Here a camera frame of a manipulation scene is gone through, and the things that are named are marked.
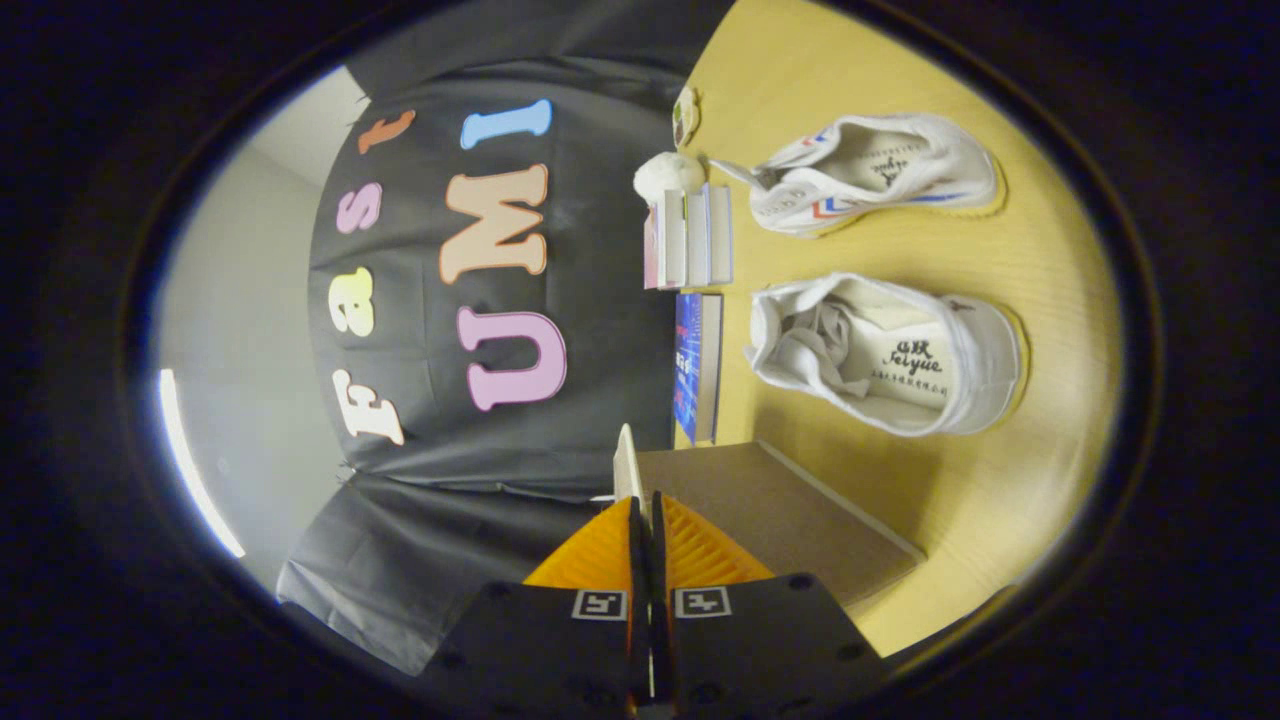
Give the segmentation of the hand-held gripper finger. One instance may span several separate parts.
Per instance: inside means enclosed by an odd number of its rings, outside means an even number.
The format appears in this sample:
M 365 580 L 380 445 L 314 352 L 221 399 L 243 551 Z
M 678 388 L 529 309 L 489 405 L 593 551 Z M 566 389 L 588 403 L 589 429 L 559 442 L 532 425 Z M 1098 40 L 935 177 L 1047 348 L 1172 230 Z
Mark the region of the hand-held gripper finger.
M 525 582 L 471 600 L 415 682 L 445 716 L 630 716 L 646 602 L 632 498 L 573 533 Z
M 837 716 L 884 660 L 809 571 L 778 574 L 677 498 L 652 496 L 655 664 L 678 716 Z

